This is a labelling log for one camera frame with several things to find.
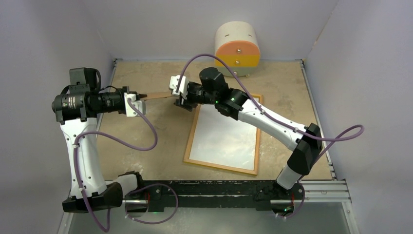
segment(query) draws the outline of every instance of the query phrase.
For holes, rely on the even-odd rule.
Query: framed whiteboard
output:
[[[252,95],[263,103],[262,95]],[[261,130],[221,115],[214,105],[198,105],[184,162],[256,175]]]

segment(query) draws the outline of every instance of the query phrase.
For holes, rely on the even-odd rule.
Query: white board surface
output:
[[[254,170],[256,142],[256,127],[202,105],[189,159]]]

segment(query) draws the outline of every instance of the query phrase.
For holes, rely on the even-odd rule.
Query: wooden table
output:
[[[166,92],[171,76],[180,74],[185,61],[120,61],[112,85],[129,86],[139,93]],[[199,72],[212,61],[193,62],[185,75],[199,82]],[[234,78],[225,78],[230,87],[240,88]],[[262,94],[264,105],[292,121],[316,123],[310,97],[298,62],[262,61],[256,72],[241,81],[251,93]],[[243,180],[275,179],[291,155],[284,145],[267,133],[261,134],[258,175],[246,175],[183,162],[194,112],[173,105],[175,98],[146,101],[147,118],[158,133],[155,149],[140,152],[98,136],[97,146],[105,179],[115,179],[127,171],[139,171],[150,180]],[[133,145],[148,147],[153,134],[139,117],[104,114],[100,130]],[[332,179],[326,157],[322,157],[304,179]]]

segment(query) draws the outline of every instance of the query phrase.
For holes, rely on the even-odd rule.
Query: yellow drawer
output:
[[[260,62],[260,55],[217,55],[230,67],[256,67]],[[215,66],[223,65],[215,60]]]

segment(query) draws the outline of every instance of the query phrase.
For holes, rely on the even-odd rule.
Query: gray wall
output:
[[[83,2],[0,1],[0,233],[56,233],[70,189],[69,159],[51,103],[69,69],[111,56]]]
[[[84,0],[111,54],[187,59],[214,53],[215,32],[242,20],[264,59],[307,57],[338,0]]]
[[[331,157],[361,233],[412,233],[413,1],[341,0],[306,69],[328,136],[362,123]]]

